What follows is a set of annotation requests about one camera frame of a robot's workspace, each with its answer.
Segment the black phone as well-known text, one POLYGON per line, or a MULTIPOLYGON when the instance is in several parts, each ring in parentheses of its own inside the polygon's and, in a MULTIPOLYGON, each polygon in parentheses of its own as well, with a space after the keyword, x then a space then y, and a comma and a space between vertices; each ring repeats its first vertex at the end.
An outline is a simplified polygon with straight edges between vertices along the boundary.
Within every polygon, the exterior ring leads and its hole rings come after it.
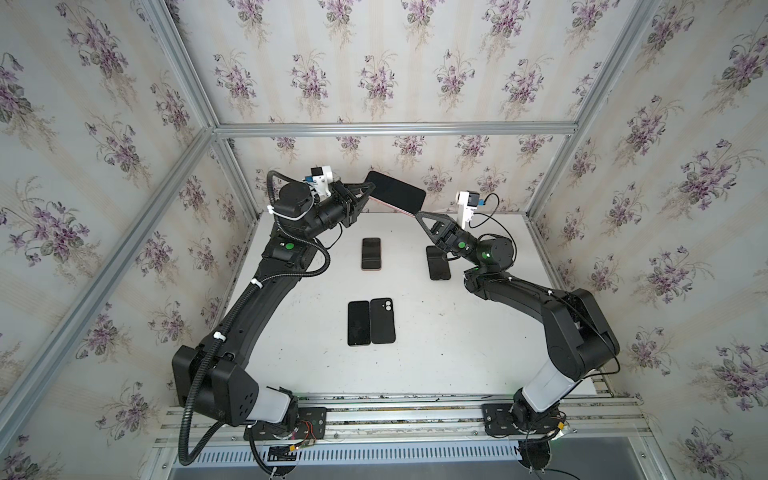
POLYGON ((450 280, 451 270, 447 254, 433 245, 427 246, 425 251, 429 278, 432 281, 450 280))
POLYGON ((370 303, 352 301, 347 309, 347 345, 364 346, 371 343, 370 303))

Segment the black phone case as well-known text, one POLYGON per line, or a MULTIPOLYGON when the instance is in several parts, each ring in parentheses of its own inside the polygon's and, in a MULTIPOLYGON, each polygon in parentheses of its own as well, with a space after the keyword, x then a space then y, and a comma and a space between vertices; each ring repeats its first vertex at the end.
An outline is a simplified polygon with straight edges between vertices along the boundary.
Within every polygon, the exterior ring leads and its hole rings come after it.
POLYGON ((370 301, 370 329, 373 344, 393 344, 396 341, 394 304, 391 298, 370 301))

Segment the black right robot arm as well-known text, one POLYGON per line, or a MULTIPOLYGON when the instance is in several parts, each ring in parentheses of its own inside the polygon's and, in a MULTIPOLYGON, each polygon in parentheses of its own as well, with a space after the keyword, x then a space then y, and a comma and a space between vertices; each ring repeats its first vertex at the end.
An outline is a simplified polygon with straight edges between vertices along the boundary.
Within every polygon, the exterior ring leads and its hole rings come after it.
POLYGON ((552 411, 589 374, 620 353, 619 341, 594 295, 585 289, 544 287, 512 275, 518 248, 510 234, 473 236, 446 214, 418 212, 416 221, 435 247, 469 261, 466 290, 541 323, 547 362, 514 396, 512 412, 529 420, 552 411))

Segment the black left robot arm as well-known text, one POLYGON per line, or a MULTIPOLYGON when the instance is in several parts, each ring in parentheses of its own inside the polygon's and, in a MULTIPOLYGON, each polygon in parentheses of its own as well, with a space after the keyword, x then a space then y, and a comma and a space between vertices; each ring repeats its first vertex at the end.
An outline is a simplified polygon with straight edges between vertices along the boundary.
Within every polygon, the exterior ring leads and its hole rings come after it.
POLYGON ((282 181, 279 192, 269 195, 273 226, 252 278, 212 332, 196 347, 180 347, 172 359, 184 426, 196 414, 229 426, 292 421, 293 395, 260 386, 246 367, 288 293, 329 268, 330 253, 319 235, 355 223, 375 187, 333 181, 329 196, 321 198, 305 182, 282 181))

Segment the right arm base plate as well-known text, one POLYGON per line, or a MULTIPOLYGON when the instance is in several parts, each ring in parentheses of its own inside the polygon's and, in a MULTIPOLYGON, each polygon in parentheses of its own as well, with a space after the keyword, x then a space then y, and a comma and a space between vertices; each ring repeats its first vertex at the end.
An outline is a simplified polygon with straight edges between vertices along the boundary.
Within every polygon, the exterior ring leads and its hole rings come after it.
POLYGON ((481 406, 481 411, 484 431, 493 437, 549 437, 556 434, 566 421, 566 414, 558 405, 536 412, 522 403, 486 403, 481 406))

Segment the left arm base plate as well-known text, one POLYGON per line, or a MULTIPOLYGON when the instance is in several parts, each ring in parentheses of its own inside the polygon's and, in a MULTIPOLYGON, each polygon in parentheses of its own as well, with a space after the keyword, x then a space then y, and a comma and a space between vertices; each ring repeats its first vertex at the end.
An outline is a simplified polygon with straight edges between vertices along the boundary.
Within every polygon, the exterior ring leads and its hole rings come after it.
POLYGON ((249 428, 256 441, 321 440, 325 436, 328 410, 325 407, 298 407, 280 423, 258 421, 249 428))

